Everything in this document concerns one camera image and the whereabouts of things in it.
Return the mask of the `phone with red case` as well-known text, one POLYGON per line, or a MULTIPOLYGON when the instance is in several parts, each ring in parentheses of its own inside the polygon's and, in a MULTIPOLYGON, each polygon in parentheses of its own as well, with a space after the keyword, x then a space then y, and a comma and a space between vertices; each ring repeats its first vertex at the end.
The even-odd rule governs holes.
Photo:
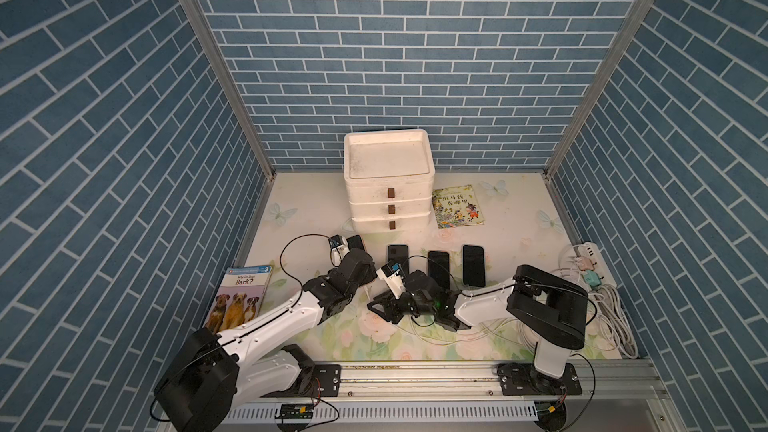
POLYGON ((429 251, 427 255, 428 275, 442 289, 451 287, 450 255, 445 251, 429 251))

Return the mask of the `phone with pale green case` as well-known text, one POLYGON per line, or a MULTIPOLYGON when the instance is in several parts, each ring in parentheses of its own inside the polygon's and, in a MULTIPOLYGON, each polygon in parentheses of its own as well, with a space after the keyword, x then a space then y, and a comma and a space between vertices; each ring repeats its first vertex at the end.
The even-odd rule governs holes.
POLYGON ((481 246, 464 245, 462 248, 462 279, 469 287, 486 286, 485 252, 481 246))

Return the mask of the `phone with orange case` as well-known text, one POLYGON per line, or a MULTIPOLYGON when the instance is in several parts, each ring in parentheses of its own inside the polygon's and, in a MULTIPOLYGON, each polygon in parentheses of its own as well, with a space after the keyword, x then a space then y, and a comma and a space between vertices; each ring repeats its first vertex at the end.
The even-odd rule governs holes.
POLYGON ((360 235, 354 235, 347 238, 347 246, 350 250, 357 249, 365 251, 365 245, 360 235))

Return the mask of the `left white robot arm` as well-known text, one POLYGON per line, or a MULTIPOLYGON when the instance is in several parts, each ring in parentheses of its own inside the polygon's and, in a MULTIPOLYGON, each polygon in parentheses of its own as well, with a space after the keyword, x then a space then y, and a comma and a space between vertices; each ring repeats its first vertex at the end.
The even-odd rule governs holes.
POLYGON ((297 347, 278 347, 342 312, 375 278, 373 258, 351 249, 268 313, 220 333, 198 329, 159 379, 154 402, 177 431, 213 431, 231 409, 291 388, 310 360, 297 347))

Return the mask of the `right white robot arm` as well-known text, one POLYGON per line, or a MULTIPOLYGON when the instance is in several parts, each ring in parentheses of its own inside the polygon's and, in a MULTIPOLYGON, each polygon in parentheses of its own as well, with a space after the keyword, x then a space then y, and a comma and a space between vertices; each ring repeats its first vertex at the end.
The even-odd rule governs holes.
POLYGON ((474 291, 444 288, 420 270, 404 276, 397 265, 387 265, 377 275, 389 290, 367 308, 393 325, 407 315, 427 315, 438 326, 457 332, 517 319, 539 336, 533 359, 539 375, 562 378, 570 353, 585 345, 588 292, 531 265, 518 266, 514 276, 499 285, 474 291))

